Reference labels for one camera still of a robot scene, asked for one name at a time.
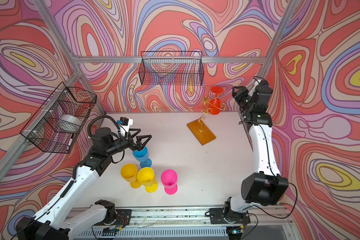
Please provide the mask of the blue wine glass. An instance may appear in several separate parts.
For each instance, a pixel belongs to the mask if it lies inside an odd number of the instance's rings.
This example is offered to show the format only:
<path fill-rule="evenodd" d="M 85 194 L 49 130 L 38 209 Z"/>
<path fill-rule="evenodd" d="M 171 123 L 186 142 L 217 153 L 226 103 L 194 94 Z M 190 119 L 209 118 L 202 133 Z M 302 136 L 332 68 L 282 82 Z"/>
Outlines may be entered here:
<path fill-rule="evenodd" d="M 152 166 L 147 147 L 144 147 L 141 151 L 133 151 L 133 156 L 140 163 L 141 168 L 150 168 Z"/>

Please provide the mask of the red wine glass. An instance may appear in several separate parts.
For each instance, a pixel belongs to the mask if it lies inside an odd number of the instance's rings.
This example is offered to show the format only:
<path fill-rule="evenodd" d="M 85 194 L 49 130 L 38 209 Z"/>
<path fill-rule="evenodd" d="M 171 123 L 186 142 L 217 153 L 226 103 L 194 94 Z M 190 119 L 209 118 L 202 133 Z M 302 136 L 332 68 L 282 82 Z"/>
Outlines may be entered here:
<path fill-rule="evenodd" d="M 211 88 L 212 98 L 207 102 L 208 113 L 211 115 L 218 115 L 222 111 L 221 101 L 219 96 L 224 92 L 222 87 L 215 86 Z"/>

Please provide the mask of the yellow wine glass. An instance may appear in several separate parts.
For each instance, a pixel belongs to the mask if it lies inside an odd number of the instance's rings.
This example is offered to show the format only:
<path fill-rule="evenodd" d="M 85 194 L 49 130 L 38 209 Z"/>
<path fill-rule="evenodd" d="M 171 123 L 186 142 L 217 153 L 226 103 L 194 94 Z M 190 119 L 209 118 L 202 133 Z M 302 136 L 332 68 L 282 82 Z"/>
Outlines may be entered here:
<path fill-rule="evenodd" d="M 142 168 L 137 175 L 138 181 L 145 187 L 148 193 L 154 193 L 158 189 L 155 172 L 152 168 Z"/>
<path fill-rule="evenodd" d="M 142 184 L 138 181 L 138 168 L 134 164 L 126 164 L 121 168 L 121 176 L 124 180 L 130 183 L 133 189 L 138 189 Z"/>

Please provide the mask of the magenta wine glass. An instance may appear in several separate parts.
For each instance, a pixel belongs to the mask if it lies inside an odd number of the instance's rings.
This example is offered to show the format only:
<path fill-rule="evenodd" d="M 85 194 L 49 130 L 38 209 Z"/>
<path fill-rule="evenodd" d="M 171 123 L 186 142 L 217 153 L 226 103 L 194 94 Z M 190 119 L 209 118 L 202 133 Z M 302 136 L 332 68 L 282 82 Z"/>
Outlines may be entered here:
<path fill-rule="evenodd" d="M 165 170 L 161 175 L 161 182 L 164 186 L 164 190 L 168 195 L 174 195 L 177 190 L 178 175 L 174 170 Z"/>

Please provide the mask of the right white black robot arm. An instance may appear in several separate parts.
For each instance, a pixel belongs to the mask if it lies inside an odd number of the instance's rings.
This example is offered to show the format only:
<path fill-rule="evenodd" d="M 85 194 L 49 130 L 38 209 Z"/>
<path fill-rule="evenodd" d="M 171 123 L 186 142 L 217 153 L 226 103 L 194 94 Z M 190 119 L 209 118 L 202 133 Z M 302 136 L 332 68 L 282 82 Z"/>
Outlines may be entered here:
<path fill-rule="evenodd" d="M 232 97 L 240 109 L 241 121 L 254 154 L 255 171 L 242 181 L 241 192 L 225 202 L 221 214 L 228 224 L 247 220 L 250 208 L 275 206 L 292 183 L 277 166 L 272 145 L 273 122 L 268 105 L 273 93 L 269 83 L 254 77 L 251 89 L 232 88 Z"/>

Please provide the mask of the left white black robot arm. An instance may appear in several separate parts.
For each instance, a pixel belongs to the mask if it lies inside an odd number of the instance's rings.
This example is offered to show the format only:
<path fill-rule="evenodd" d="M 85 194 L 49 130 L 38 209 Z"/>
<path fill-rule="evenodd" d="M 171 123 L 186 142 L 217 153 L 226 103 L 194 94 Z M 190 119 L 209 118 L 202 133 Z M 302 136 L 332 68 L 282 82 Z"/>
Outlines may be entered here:
<path fill-rule="evenodd" d="M 151 135 L 140 135 L 132 128 L 133 121 L 121 117 L 118 121 L 108 115 L 93 119 L 87 127 L 93 145 L 88 154 L 73 169 L 72 177 L 41 210 L 32 217 L 23 217 L 16 225 L 19 240 L 73 240 L 93 225 L 114 225 L 118 214 L 115 204 L 106 200 L 95 202 L 69 223 L 66 217 L 85 191 L 114 164 L 113 155 L 126 149 L 141 151 Z"/>

